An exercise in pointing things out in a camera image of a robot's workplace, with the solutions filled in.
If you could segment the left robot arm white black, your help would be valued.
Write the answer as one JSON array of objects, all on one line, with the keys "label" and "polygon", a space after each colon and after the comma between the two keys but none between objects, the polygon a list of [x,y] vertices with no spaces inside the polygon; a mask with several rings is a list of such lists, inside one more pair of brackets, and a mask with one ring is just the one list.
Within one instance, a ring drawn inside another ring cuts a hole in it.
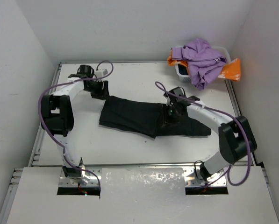
[{"label": "left robot arm white black", "polygon": [[72,101],[82,91],[89,92],[92,98],[105,100],[109,97],[108,81],[112,73],[89,65],[81,65],[75,74],[70,74],[66,82],[54,85],[54,92],[45,90],[38,100],[38,114],[42,128],[56,143],[61,155],[65,177],[86,186],[98,176],[86,169],[82,157],[77,154],[70,132],[74,127]]}]

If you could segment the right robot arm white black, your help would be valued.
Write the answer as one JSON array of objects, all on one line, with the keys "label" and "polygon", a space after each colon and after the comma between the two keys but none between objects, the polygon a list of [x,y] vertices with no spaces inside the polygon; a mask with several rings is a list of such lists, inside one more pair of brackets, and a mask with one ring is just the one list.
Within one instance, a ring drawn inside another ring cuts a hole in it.
[{"label": "right robot arm white black", "polygon": [[[170,116],[176,118],[186,115],[218,135],[218,151],[208,160],[201,162],[195,176],[206,182],[214,173],[227,167],[228,182],[232,186],[242,185],[250,174],[252,162],[250,154],[257,149],[248,120],[244,116],[234,117],[227,112],[208,107],[195,96],[186,98],[184,95],[175,96],[166,93],[164,97],[167,99]],[[240,182],[234,183],[230,178],[231,166],[245,156],[248,157],[246,174]]]}]

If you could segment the black denim trousers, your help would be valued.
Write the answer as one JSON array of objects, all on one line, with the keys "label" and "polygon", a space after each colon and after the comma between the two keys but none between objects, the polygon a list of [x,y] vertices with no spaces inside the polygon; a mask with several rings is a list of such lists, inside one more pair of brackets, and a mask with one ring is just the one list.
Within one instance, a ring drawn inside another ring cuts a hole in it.
[{"label": "black denim trousers", "polygon": [[104,103],[99,125],[143,134],[153,139],[159,136],[211,135],[209,127],[187,116],[171,120],[165,113],[167,110],[166,104],[137,102],[110,96]]}]

